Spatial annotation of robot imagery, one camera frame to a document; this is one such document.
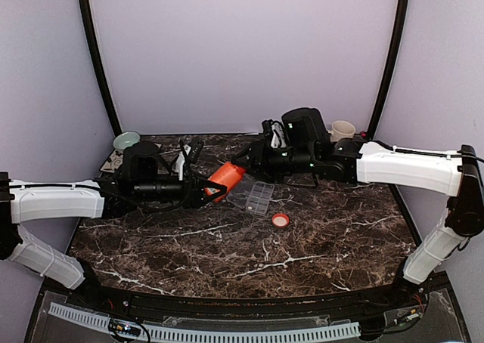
white bowl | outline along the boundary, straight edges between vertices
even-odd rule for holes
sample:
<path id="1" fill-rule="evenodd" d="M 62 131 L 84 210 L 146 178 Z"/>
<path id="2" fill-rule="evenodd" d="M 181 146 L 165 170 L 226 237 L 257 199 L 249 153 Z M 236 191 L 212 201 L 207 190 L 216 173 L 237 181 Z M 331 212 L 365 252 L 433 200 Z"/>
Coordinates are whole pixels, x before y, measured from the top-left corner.
<path id="1" fill-rule="evenodd" d="M 135 145 L 140 140 L 140 135 L 136 131 L 127 131 L 118 135 L 113 141 L 114 149 L 122 152 L 127 147 Z"/>

marble table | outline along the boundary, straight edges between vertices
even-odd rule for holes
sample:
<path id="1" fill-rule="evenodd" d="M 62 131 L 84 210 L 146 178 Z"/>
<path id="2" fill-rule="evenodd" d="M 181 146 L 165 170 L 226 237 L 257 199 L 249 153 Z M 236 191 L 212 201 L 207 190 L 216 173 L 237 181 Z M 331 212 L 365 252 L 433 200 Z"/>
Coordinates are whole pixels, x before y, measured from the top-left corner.
<path id="1" fill-rule="evenodd" d="M 194 170 L 205 175 L 258 138 L 201 137 L 205 147 Z M 179 138 L 184 137 L 145 139 L 162 144 L 171 160 Z M 279 212 L 290 218 L 285 229 L 271 224 Z M 318 189 L 277 185 L 265 217 L 222 201 L 198 210 L 83 219 L 70 254 L 89 261 L 109 287 L 187 297 L 286 298 L 389 284 L 414 249 L 386 185 L 322 181 Z"/>

red round lid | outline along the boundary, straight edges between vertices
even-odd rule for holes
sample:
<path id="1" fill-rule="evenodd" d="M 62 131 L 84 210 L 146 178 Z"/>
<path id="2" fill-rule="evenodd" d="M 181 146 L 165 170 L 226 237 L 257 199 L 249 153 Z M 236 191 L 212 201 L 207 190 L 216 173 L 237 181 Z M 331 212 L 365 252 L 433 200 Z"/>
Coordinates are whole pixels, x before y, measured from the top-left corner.
<path id="1" fill-rule="evenodd" d="M 278 228 L 285 228 L 289 224 L 289 217 L 284 213 L 276 213 L 272 216 L 272 224 Z"/>

orange object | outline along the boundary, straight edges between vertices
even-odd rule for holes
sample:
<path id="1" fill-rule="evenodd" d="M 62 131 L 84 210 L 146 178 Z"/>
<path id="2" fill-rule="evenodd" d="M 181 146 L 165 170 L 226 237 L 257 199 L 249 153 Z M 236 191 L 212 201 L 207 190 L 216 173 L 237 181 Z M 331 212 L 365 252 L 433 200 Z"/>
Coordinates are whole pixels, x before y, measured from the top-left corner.
<path id="1" fill-rule="evenodd" d="M 227 187 L 227 193 L 231 191 L 244 177 L 246 169 L 233 165 L 230 162 L 226 162 L 222 167 L 217 169 L 217 171 L 209 178 L 209 181 L 221 184 Z M 215 188 L 205 188 L 205 193 L 209 196 L 216 193 Z M 215 200 L 215 202 L 220 202 L 227 196 L 227 193 L 220 196 Z"/>
<path id="2" fill-rule="evenodd" d="M 272 224 L 278 228 L 285 228 L 289 224 L 289 217 L 284 213 L 276 213 L 272 216 Z"/>

white cup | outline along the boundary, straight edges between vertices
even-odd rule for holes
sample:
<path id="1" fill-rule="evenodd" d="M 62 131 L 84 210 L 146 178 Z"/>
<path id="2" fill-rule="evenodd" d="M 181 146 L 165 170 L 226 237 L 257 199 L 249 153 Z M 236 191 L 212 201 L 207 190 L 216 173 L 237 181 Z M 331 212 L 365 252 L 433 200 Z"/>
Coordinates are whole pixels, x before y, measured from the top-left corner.
<path id="1" fill-rule="evenodd" d="M 331 141 L 337 142 L 343 138 L 353 138 L 356 133 L 356 128 L 351 122 L 345 122 L 343 120 L 338 120 L 331 124 L 332 130 L 329 131 L 331 134 Z"/>
<path id="2" fill-rule="evenodd" d="M 135 145 L 140 140 L 140 135 L 136 131 L 127 131 L 118 135 L 113 142 L 114 149 L 122 152 L 127 147 Z"/>

